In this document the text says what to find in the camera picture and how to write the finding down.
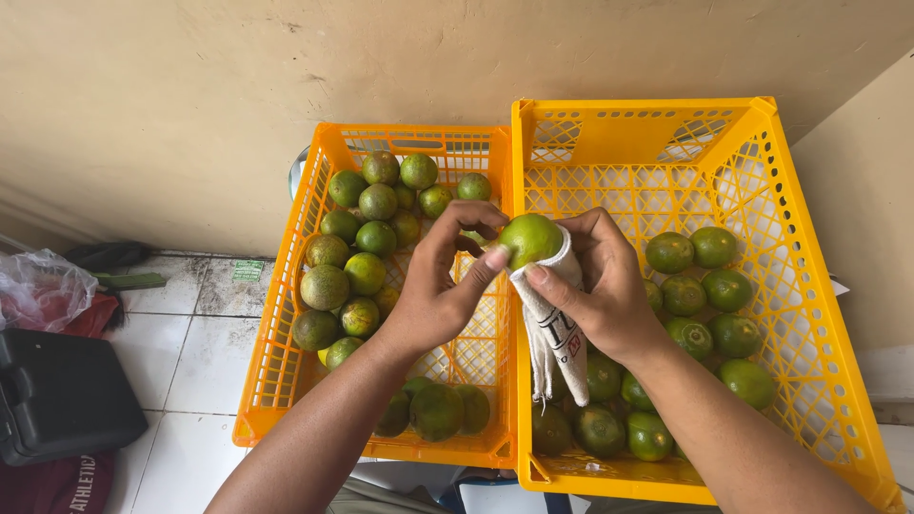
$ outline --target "left hand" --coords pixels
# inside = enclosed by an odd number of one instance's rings
[[[378,330],[416,357],[463,331],[473,316],[485,288],[505,268],[510,251],[495,245],[483,253],[479,245],[461,235],[475,230],[488,240],[509,218],[489,202],[454,200],[429,233],[416,245],[397,306]],[[476,262],[455,284],[450,270],[457,251],[469,252]]]

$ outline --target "forearm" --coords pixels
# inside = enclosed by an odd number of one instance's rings
[[[866,512],[871,507],[787,434],[729,391],[659,326],[654,348],[622,364],[726,512]]]
[[[295,403],[232,472],[207,513],[323,512],[417,358],[375,334]]]

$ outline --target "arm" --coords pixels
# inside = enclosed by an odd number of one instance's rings
[[[528,281],[638,379],[721,509],[873,511],[667,336],[647,304],[635,250],[606,210],[560,223],[572,234],[590,293],[539,266],[528,267]]]
[[[466,327],[485,288],[507,264],[503,248],[483,254],[458,235],[461,228],[494,239],[492,226],[506,222],[489,202],[453,201],[416,246],[385,324],[295,403],[226,479],[207,513],[323,512],[409,368]],[[449,270],[458,249],[479,259],[454,284]]]

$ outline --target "green sticker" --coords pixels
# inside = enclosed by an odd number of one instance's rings
[[[235,271],[231,274],[232,280],[244,282],[259,282],[260,272],[263,271],[263,261],[235,261]]]

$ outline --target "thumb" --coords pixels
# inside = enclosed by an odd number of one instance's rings
[[[576,289],[569,281],[558,275],[552,268],[539,264],[528,264],[524,275],[530,287],[558,310],[580,321],[589,310],[587,295]]]
[[[458,304],[467,305],[470,310],[475,309],[485,288],[507,266],[510,257],[511,250],[508,247],[495,245],[492,250],[476,259],[470,271],[447,294],[455,298]]]

